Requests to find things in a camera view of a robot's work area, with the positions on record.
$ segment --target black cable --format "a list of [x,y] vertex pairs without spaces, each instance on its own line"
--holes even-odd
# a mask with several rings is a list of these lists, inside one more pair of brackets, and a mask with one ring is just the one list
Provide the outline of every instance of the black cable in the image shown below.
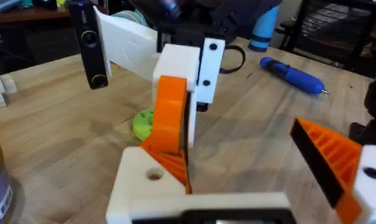
[[238,67],[232,68],[232,69],[220,68],[219,72],[221,74],[230,74],[230,73],[234,73],[234,72],[239,71],[245,63],[245,51],[243,50],[243,48],[241,48],[240,46],[237,46],[237,45],[229,45],[229,46],[225,47],[225,50],[236,50],[236,51],[240,52],[240,54],[242,54],[242,63]]
[[10,55],[10,56],[12,56],[12,57],[16,57],[16,58],[19,58],[19,59],[24,60],[24,61],[26,61],[26,62],[29,62],[29,63],[33,63],[33,64],[35,64],[34,61],[32,61],[32,60],[30,60],[30,59],[27,59],[27,58],[25,58],[25,57],[23,57],[23,56],[13,54],[13,53],[11,53],[11,52],[9,52],[9,51],[7,51],[7,50],[4,50],[2,47],[0,47],[0,51],[1,51],[1,52],[4,52],[5,54],[8,54],[8,55]]

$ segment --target green 3d printed part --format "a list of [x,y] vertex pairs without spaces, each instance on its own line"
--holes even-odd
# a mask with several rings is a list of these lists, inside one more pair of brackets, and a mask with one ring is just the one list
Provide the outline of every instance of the green 3d printed part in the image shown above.
[[150,136],[152,132],[153,109],[139,112],[132,120],[132,131],[141,141]]

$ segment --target orange bracket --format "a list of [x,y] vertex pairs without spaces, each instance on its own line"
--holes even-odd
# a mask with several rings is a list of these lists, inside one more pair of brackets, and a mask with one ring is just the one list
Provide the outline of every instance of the orange bracket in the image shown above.
[[180,149],[186,79],[161,76],[152,121],[152,134],[140,145],[178,179],[190,194],[186,155]]
[[362,146],[304,119],[295,120],[291,136],[340,220],[354,223],[362,211],[351,194]]

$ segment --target screwdriver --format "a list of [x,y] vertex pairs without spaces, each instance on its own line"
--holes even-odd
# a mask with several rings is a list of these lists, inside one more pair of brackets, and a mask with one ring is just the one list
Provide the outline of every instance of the screwdriver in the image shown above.
[[320,93],[329,94],[324,88],[324,84],[318,78],[312,75],[290,67],[281,63],[273,58],[264,57],[260,60],[260,66],[276,75],[277,77],[285,80],[289,84],[299,88],[300,90],[309,93],[310,95],[318,95]]

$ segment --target wooden table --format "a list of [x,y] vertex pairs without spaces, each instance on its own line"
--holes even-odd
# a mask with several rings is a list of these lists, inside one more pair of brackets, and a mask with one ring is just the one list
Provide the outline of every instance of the wooden table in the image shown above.
[[[319,77],[331,94],[315,98],[271,76],[258,64],[266,55]],[[224,67],[239,61],[227,51]],[[16,188],[14,220],[105,223],[122,151],[139,144],[132,118],[152,104],[150,82],[112,70],[110,86],[95,91],[79,55],[11,74],[19,92],[0,109],[0,142]],[[298,223],[338,223],[290,128],[297,116],[344,135],[351,122],[366,124],[369,81],[277,49],[247,50],[246,65],[220,75],[214,103],[198,113],[190,152],[194,193],[285,191]]]
[[30,22],[44,19],[57,19],[69,17],[69,12],[64,8],[49,10],[42,7],[30,9],[11,9],[0,13],[0,24],[10,22]]

